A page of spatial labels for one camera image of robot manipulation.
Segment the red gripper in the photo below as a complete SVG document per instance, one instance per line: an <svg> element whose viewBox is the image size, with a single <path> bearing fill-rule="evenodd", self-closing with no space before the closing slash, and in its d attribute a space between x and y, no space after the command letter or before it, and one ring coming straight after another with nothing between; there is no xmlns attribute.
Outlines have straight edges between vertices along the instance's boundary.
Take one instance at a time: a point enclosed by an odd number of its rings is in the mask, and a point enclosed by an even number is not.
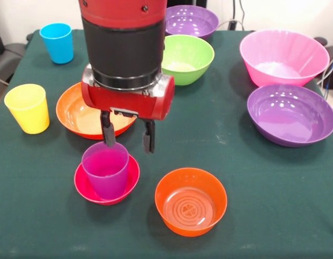
<svg viewBox="0 0 333 259"><path fill-rule="evenodd" d="M110 112L136 115L144 122L143 147L146 153L155 151L155 121L163 120L170 111L175 92L172 76L159 74L157 80L145 89L123 91L105 88L94 79L91 64L82 74L82 97L86 105L102 110L100 113L102 135L105 144L112 147L116 143L114 126Z"/></svg>

